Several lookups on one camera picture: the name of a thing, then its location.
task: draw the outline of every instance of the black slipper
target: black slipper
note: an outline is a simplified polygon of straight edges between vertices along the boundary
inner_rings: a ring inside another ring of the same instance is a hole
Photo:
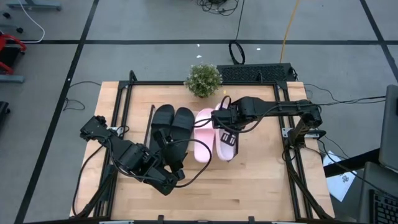
[[[162,105],[156,110],[154,118],[152,119],[152,122],[150,124],[149,149],[153,153],[156,153],[159,150],[161,150],[160,146],[155,140],[154,133],[156,133],[161,129],[166,136],[169,136],[173,119],[174,119],[174,107],[172,105]]]
[[[170,135],[173,141],[190,139],[195,123],[195,116],[188,108],[179,108],[174,116],[171,125]],[[163,151],[163,157],[167,164],[170,165],[172,172],[183,167],[182,161],[187,155],[189,142],[179,142],[175,145],[171,144]]]

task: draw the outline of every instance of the white cable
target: white cable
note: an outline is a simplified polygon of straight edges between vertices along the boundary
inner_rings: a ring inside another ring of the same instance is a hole
[[[40,26],[36,21],[34,21],[31,17],[30,17],[30,15],[28,15],[28,13],[25,11],[25,9],[24,9],[24,5],[21,3],[21,0],[18,0],[19,1],[19,4],[21,5],[21,8],[22,8],[22,10],[24,11],[24,13],[26,14],[26,16],[27,17],[29,17],[29,19],[31,19],[31,21],[32,22],[34,22],[40,29],[42,29],[42,31],[43,31],[43,36],[42,36],[42,38],[40,38],[40,40],[36,40],[36,41],[21,41],[22,43],[25,43],[25,44],[36,44],[36,43],[40,43],[43,39],[44,39],[44,35],[45,35],[45,30],[43,29],[43,27],[42,26]]]

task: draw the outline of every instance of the yellow cable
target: yellow cable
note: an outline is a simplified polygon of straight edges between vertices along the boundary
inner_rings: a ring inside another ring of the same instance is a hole
[[[296,10],[297,10],[297,7],[299,6],[299,3],[300,3],[300,0],[296,0],[296,5],[294,6],[293,13],[292,13],[292,15],[290,17],[289,24],[287,25],[287,29],[286,29],[286,33],[285,33],[285,37],[284,37],[284,42],[282,43],[282,51],[280,53],[279,63],[282,63],[282,59],[284,57],[285,43],[286,43],[287,34],[289,33],[290,26],[293,23],[294,15],[296,14]]]

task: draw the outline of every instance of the wooden table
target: wooden table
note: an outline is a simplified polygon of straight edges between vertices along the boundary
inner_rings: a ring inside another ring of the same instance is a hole
[[[96,106],[95,115],[104,116],[109,123],[117,87],[118,82],[104,82]],[[301,82],[288,83],[288,90],[292,101],[306,98]],[[175,109],[184,106],[197,114],[203,108],[214,108],[224,95],[231,96],[232,101],[243,96],[275,101],[272,86],[224,86],[216,95],[201,99],[194,97],[182,85],[136,85],[132,88],[127,117],[130,131],[124,138],[144,142],[151,105],[158,108],[169,103]],[[306,143],[307,147],[318,150],[316,140],[307,139]],[[90,141],[85,159],[98,146],[97,142]],[[186,179],[179,184],[190,180],[204,165],[194,159],[192,146],[193,143],[190,143],[188,156],[183,162]],[[150,185],[118,175],[111,218],[156,220],[158,215],[164,215],[165,220],[245,221],[248,216],[254,216],[256,221],[294,221],[286,165],[281,158],[282,149],[278,118],[268,117],[255,130],[239,135],[239,154],[231,162],[219,160],[214,149],[213,160],[207,170],[193,184],[174,189],[168,196],[163,196]],[[78,211],[98,188],[104,152],[103,149],[95,155],[83,171],[76,199]],[[334,216],[320,156],[308,149],[302,149],[301,153],[309,191],[325,211]],[[301,216],[305,217],[298,187],[297,192]]]

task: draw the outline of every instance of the pink slipper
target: pink slipper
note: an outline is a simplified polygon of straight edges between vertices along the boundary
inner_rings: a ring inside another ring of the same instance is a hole
[[[197,121],[203,120],[203,119],[210,119],[211,118],[211,112],[214,109],[211,108],[205,108],[201,110],[197,117],[195,118],[195,126],[200,126],[202,124],[205,124],[207,120],[201,121],[199,123],[196,123]],[[193,134],[194,138],[202,141],[205,143],[209,149],[210,152],[213,153],[213,142],[214,142],[214,135],[215,135],[215,130],[213,129],[213,124],[211,122],[207,123],[203,127],[200,128],[194,128],[193,129]],[[198,162],[208,162],[210,159],[209,151],[207,151],[206,147],[199,142],[195,142],[193,146],[193,154],[195,156],[195,159]]]
[[[220,108],[221,103],[217,104],[216,110]],[[224,103],[223,108],[227,108],[228,104]],[[230,133],[224,129],[216,129],[216,150],[219,159],[222,161],[230,161],[235,155],[236,135],[233,134],[228,138]]]

